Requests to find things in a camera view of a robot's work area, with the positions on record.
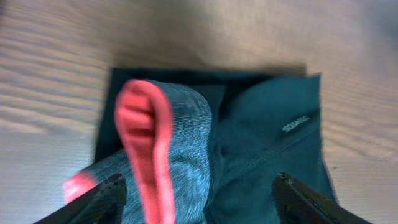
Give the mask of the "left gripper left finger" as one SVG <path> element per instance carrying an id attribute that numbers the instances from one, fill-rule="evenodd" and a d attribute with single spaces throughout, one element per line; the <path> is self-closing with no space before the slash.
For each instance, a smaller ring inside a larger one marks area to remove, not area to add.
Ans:
<path id="1" fill-rule="evenodd" d="M 35 224 L 121 224 L 126 180 L 114 174 Z"/>

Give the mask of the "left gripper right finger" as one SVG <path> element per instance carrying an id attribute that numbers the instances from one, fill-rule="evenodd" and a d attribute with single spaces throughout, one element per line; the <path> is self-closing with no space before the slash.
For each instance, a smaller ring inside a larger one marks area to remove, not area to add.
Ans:
<path id="1" fill-rule="evenodd" d="M 284 172 L 274 179 L 272 196 L 281 224 L 371 224 Z"/>

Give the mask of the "black leggings with coral waistband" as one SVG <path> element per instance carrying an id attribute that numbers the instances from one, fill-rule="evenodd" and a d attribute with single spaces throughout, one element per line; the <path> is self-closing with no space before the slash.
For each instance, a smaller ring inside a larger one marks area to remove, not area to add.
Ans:
<path id="1" fill-rule="evenodd" d="M 286 173 L 334 202 L 322 154 L 320 76 L 115 68 L 92 165 L 63 185 L 72 202 L 114 174 L 123 223 L 302 223 Z"/>

